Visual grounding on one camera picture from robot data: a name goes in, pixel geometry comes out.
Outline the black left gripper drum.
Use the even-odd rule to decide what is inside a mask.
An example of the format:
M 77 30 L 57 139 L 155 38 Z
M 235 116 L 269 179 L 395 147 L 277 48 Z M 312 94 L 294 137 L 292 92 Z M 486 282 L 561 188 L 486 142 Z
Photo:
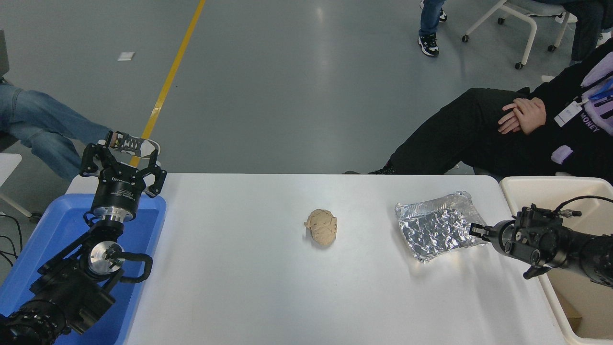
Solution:
M 127 215 L 136 215 L 144 188 L 144 176 L 138 168 L 124 163 L 107 166 L 99 174 L 91 212 L 103 215 L 114 208 Z

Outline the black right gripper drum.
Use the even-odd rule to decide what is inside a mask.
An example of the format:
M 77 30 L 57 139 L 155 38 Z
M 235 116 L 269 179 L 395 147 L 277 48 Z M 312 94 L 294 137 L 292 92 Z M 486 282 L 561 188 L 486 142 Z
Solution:
M 613 287 L 613 238 L 611 235 L 569 232 L 564 269 L 586 276 L 593 283 Z

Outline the person's hand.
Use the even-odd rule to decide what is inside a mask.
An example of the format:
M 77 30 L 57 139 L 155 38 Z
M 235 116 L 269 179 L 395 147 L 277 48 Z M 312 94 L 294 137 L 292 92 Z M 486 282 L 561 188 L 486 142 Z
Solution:
M 499 121 L 498 132 L 502 135 L 514 132 L 523 132 L 525 135 L 529 135 L 538 127 L 543 126 L 545 121 L 545 116 L 509 113 Z
M 539 98 L 531 100 L 525 98 L 515 98 L 511 104 L 503 107 L 504 116 L 499 120 L 499 124 L 515 118 L 519 122 L 538 122 L 546 120 L 545 103 Z

